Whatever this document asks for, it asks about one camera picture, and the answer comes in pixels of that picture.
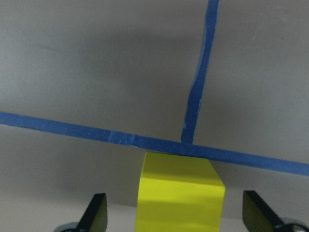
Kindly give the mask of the yellow cube block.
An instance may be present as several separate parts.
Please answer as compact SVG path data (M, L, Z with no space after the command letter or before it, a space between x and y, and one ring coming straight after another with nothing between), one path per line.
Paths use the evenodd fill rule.
M140 175L137 232L217 232L225 186L207 159L147 152Z

